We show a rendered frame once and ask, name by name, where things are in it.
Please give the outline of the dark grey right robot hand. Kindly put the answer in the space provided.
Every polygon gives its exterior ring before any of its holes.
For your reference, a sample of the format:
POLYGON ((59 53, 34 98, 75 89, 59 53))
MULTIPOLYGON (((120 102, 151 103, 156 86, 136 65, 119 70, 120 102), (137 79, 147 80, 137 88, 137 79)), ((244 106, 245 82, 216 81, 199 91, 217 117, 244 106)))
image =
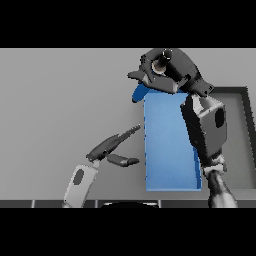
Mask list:
POLYGON ((164 76, 152 74, 150 64, 144 64, 145 72, 150 79, 147 87, 169 94, 181 90, 207 97, 214 90, 214 86, 204 80, 198 67, 186 53, 179 48, 169 49, 172 50, 172 58, 166 66, 164 76))

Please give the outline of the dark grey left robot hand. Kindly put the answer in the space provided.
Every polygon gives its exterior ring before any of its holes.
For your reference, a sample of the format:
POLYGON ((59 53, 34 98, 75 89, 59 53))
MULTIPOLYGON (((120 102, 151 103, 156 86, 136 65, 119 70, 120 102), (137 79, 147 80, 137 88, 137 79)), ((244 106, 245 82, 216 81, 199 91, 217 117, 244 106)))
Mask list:
POLYGON ((113 154, 113 151, 126 139, 128 139, 132 134, 138 131, 141 128, 140 125, 134 126, 131 129, 125 131, 123 134, 113 135, 105 139, 94 149, 92 149, 87 155, 86 158, 90 162, 101 161, 107 159, 109 163, 117 165, 119 167, 128 167, 134 164, 138 164, 140 160, 138 158, 127 158, 117 154, 113 154))

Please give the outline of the blue bin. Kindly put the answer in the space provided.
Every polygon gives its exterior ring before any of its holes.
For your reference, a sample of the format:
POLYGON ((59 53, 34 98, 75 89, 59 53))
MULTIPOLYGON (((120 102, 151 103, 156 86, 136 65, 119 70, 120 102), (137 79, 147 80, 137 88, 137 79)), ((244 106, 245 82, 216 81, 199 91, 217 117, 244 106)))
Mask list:
POLYGON ((187 94, 150 90, 144 97, 146 190, 200 191, 197 150, 189 141, 180 105, 187 94))

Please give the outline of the dark grey bin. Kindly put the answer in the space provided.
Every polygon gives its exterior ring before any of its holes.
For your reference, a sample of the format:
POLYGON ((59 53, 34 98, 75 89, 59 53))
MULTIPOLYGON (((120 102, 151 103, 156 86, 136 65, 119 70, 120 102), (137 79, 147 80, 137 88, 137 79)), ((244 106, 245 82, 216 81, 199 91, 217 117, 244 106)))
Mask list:
POLYGON ((246 87, 216 87, 211 97, 226 107, 227 141, 222 147, 230 189, 256 189, 256 130, 246 87))

